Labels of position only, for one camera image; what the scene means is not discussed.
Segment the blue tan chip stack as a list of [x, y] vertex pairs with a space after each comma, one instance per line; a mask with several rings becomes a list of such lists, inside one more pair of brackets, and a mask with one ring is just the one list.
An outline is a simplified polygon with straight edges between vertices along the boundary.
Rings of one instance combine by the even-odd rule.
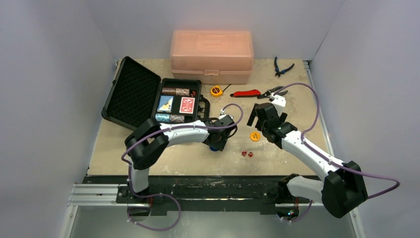
[[170, 115], [169, 120], [171, 123], [184, 123], [185, 116], [183, 115]]

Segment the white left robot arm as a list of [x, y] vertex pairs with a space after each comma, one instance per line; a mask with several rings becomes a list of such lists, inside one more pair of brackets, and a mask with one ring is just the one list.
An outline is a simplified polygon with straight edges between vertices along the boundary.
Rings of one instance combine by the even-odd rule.
[[124, 141], [126, 151], [122, 160], [129, 166], [128, 196], [136, 203], [146, 200], [150, 167], [166, 148], [184, 143], [202, 143], [215, 151], [223, 151], [237, 128], [237, 123], [229, 115], [180, 124], [146, 120]]

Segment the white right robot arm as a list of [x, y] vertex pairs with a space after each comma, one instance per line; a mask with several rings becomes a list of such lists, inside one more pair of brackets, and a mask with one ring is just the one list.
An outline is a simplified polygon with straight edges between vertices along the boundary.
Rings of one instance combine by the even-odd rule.
[[321, 203], [336, 218], [358, 207], [368, 199], [360, 166], [345, 163], [302, 136], [302, 133], [286, 121], [283, 107], [275, 103], [255, 104], [247, 122], [254, 125], [268, 142], [292, 154], [309, 167], [317, 180], [291, 174], [279, 181], [275, 202], [289, 202], [302, 197]]

